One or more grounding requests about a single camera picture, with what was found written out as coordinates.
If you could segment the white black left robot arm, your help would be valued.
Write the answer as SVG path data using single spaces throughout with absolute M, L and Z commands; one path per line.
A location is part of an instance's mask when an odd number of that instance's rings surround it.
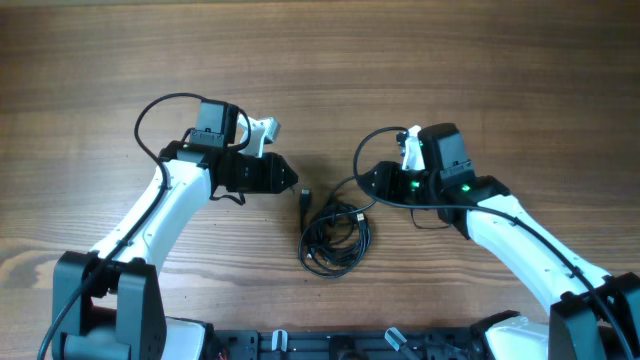
M 52 323 L 37 356 L 55 359 L 227 359 L 212 324 L 169 317 L 159 274 L 191 218 L 225 198 L 279 194 L 297 174 L 265 151 L 280 130 L 228 102 L 199 99 L 194 127 L 159 153 L 150 184 L 88 252 L 65 252 L 53 274 Z

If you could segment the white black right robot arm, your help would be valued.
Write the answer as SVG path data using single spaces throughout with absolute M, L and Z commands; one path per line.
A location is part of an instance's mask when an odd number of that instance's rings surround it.
M 499 259 L 545 310 L 545 324 L 504 311 L 470 329 L 480 359 L 636 359 L 639 277 L 613 276 L 564 245 L 509 188 L 478 176 L 453 123 L 392 127 L 401 162 L 381 161 L 355 180 L 373 200 L 434 210 Z

